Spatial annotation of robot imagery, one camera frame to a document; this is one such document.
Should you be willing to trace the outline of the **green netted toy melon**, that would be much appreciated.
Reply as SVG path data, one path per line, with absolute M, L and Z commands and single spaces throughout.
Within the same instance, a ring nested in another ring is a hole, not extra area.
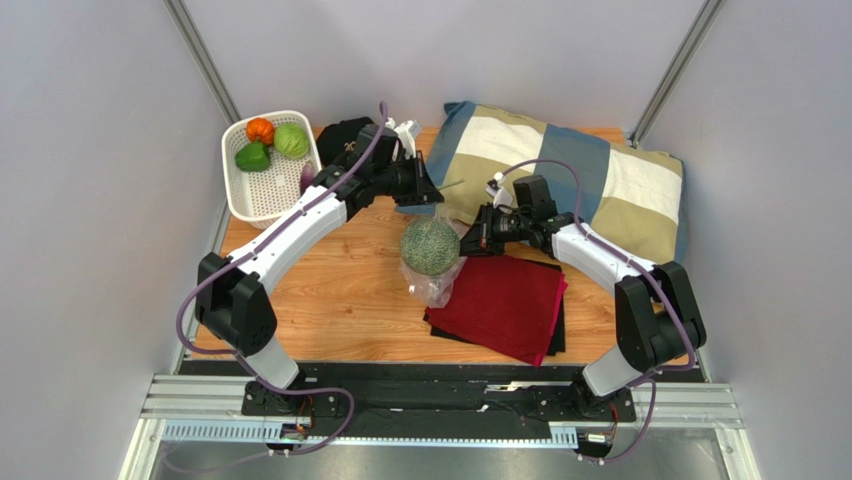
M 460 259 L 460 237 L 443 211 L 444 203 L 439 200 L 429 213 L 416 214 L 400 237 L 400 258 L 417 274 L 443 275 Z

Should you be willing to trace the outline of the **clear zip top bag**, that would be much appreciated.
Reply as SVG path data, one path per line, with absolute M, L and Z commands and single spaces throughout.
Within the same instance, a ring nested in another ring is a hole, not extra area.
M 464 227 L 458 222 L 452 221 L 452 223 L 460 237 Z M 454 281 L 461 272 L 464 262 L 465 259 L 460 256 L 457 264 L 447 273 L 439 276 L 425 276 L 409 270 L 401 260 L 401 271 L 409 282 L 408 291 L 412 296 L 431 308 L 442 308 L 449 302 Z

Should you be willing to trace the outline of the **purple toy eggplant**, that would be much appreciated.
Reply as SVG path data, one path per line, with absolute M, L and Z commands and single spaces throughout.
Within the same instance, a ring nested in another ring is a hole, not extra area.
M 314 169 L 314 166 L 310 163 L 306 163 L 302 168 L 299 179 L 299 189 L 301 194 L 304 194 L 312 186 L 315 176 L 316 170 Z

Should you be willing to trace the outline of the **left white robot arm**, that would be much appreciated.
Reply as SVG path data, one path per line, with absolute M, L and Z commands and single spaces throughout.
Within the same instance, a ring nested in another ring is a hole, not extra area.
M 274 224 L 229 256 L 211 253 L 200 262 L 195 319 L 269 389 L 286 390 L 300 374 L 276 337 L 269 299 L 287 271 L 378 197 L 404 207 L 443 201 L 416 148 L 420 131 L 415 121 L 364 127 L 353 149 L 320 170 Z

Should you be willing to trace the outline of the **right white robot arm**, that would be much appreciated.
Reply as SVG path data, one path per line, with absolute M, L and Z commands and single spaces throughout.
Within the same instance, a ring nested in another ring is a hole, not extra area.
M 498 173 L 461 241 L 468 257 L 501 255 L 526 242 L 606 289 L 615 301 L 616 344 L 572 382 L 582 399 L 602 401 L 648 379 L 675 359 L 696 361 L 706 331 L 685 268 L 656 264 L 599 237 L 576 213 L 559 213 L 546 180 L 522 177 L 511 189 Z

